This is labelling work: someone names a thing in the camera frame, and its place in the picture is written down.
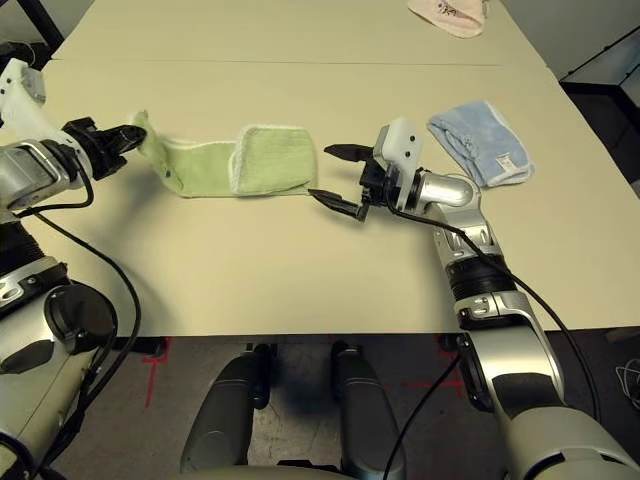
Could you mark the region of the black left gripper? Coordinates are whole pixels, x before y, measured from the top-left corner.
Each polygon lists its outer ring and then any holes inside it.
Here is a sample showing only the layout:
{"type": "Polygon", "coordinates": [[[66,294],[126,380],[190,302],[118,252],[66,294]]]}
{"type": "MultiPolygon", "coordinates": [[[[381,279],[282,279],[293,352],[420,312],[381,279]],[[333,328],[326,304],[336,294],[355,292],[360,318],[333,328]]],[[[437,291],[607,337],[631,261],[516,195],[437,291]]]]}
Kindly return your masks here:
{"type": "Polygon", "coordinates": [[[99,130],[90,117],[69,121],[62,130],[82,147],[94,180],[102,180],[123,168],[124,154],[135,150],[146,138],[146,130],[135,125],[99,130]]]}

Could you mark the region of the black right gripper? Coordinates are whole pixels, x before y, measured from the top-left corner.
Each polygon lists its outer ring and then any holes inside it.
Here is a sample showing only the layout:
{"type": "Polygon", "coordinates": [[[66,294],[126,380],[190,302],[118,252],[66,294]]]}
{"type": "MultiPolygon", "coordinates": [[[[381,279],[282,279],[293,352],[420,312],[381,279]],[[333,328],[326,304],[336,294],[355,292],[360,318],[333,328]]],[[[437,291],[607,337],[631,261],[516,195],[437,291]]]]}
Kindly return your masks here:
{"type": "Polygon", "coordinates": [[[361,205],[346,201],[341,195],[320,189],[309,189],[309,195],[332,211],[344,215],[356,215],[364,221],[370,207],[395,207],[399,189],[394,181],[397,175],[389,176],[387,171],[373,159],[373,148],[358,144],[333,144],[324,152],[349,162],[365,162],[361,177],[361,205]]]}

